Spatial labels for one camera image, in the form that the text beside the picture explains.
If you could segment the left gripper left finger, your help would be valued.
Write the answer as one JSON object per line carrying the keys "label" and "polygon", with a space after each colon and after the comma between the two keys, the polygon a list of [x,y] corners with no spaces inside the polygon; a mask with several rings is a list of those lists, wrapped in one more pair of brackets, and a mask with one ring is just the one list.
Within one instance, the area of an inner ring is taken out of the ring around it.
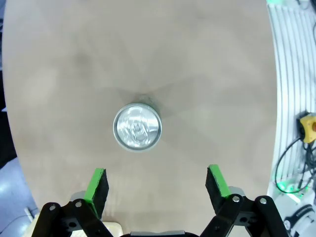
{"label": "left gripper left finger", "polygon": [[109,192],[107,173],[96,168],[83,198],[61,206],[46,203],[39,214],[33,237],[70,237],[74,231],[83,230],[88,237],[111,237],[111,232],[101,221]]}

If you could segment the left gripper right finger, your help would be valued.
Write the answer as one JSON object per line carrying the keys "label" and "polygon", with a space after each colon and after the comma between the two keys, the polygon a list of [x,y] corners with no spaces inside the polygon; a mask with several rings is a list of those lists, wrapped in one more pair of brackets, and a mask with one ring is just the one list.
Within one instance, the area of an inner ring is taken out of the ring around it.
{"label": "left gripper right finger", "polygon": [[205,182],[215,216],[202,237],[227,237],[234,226],[245,227],[251,237],[287,237],[281,216],[270,196],[250,200],[232,193],[216,164],[207,168]]}

